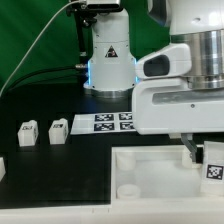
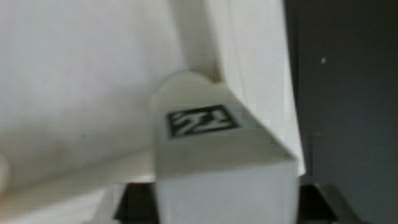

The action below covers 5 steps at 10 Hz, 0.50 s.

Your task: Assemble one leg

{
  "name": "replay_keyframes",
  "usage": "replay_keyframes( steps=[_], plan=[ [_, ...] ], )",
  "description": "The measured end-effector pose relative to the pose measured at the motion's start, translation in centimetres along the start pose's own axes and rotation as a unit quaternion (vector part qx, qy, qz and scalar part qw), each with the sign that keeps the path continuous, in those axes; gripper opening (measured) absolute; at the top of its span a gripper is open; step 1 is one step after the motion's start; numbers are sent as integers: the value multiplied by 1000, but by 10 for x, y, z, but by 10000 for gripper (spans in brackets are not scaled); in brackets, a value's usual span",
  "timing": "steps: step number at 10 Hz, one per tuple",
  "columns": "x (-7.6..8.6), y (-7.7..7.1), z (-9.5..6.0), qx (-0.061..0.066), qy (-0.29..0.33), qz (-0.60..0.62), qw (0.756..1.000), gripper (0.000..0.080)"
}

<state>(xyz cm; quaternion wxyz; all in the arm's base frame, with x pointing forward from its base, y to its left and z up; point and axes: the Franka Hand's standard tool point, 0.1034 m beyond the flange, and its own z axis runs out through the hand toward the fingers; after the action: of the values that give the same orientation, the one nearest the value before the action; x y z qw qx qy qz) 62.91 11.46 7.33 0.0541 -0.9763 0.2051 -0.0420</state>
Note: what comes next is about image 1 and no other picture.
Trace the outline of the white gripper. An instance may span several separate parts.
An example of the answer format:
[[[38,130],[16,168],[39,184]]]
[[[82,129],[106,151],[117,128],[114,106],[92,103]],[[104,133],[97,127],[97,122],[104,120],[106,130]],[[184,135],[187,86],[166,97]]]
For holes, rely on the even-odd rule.
[[[180,78],[144,80],[133,90],[132,114],[142,135],[182,133],[181,141],[196,163],[191,133],[224,132],[224,89],[190,90]]]

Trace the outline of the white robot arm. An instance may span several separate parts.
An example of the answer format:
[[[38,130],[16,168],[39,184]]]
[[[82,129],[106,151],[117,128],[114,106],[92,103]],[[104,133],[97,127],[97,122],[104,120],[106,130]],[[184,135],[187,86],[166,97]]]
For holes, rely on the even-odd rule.
[[[87,0],[94,50],[85,87],[99,96],[132,93],[135,130],[180,134],[224,131],[224,0],[147,0],[169,44],[141,59],[129,51],[128,13],[120,0]]]

